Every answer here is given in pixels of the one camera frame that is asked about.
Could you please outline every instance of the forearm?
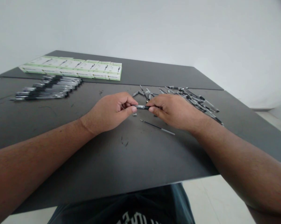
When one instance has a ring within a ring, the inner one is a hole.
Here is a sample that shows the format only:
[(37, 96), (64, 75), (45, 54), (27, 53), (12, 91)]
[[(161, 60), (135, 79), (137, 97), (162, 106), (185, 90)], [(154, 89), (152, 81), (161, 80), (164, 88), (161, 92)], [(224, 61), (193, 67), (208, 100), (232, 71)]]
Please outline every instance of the forearm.
[(0, 222), (94, 137), (73, 121), (0, 150)]
[(281, 163), (209, 118), (192, 134), (247, 205), (281, 214)]

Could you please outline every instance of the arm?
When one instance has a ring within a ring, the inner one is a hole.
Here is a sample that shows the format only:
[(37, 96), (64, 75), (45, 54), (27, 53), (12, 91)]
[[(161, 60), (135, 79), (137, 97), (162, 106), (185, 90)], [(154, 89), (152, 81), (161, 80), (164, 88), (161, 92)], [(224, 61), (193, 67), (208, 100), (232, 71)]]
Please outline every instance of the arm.
[(0, 222), (84, 144), (136, 112), (131, 104), (128, 93), (105, 96), (82, 118), (0, 149)]
[(167, 124), (189, 131), (247, 205), (261, 212), (281, 215), (281, 163), (180, 96), (159, 95), (147, 106), (153, 106), (149, 111)]

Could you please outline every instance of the white floor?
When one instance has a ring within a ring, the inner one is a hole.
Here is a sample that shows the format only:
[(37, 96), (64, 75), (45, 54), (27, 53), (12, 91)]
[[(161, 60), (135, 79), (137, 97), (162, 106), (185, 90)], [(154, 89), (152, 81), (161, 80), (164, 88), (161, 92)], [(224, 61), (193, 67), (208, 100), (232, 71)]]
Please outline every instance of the white floor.
[[(267, 112), (257, 112), (281, 131), (281, 121)], [(184, 181), (196, 224), (255, 223), (244, 202), (221, 175)], [(46, 224), (56, 207), (9, 216), (3, 223)]]

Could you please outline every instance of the box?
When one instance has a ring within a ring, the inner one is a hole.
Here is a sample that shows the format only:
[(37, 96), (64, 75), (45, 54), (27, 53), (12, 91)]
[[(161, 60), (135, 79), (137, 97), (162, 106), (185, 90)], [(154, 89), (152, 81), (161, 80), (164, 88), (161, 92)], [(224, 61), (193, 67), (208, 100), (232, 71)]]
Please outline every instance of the box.
[(59, 74), (59, 68), (73, 58), (56, 57), (46, 61), (42, 65), (38, 65), (45, 74)]
[(105, 77), (108, 80), (120, 81), (121, 74), (122, 74), (122, 63), (111, 62), (105, 72)]
[(81, 78), (93, 78), (92, 72), (99, 61), (86, 60), (75, 68), (76, 75)]
[(20, 65), (19, 68), (23, 72), (45, 74), (45, 72), (42, 71), (42, 69), (41, 69), (41, 65), (43, 65), (44, 63), (49, 62), (55, 58), (58, 58), (58, 57), (42, 56), (42, 57), (34, 59), (28, 63)]
[(99, 61), (94, 67), (94, 69), (91, 71), (91, 75), (93, 76), (93, 78), (106, 79), (105, 72), (109, 67), (110, 63), (111, 62)]
[(78, 77), (76, 74), (76, 68), (83, 62), (85, 62), (85, 60), (69, 59), (58, 67), (59, 74)]

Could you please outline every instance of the right hand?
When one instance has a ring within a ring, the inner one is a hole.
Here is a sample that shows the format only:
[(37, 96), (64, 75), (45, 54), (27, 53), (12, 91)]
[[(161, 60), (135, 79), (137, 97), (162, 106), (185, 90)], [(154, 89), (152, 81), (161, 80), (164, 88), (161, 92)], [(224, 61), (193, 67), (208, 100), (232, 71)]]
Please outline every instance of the right hand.
[(191, 133), (201, 130), (212, 120), (179, 95), (160, 94), (147, 106), (150, 106), (150, 112), (170, 126)]

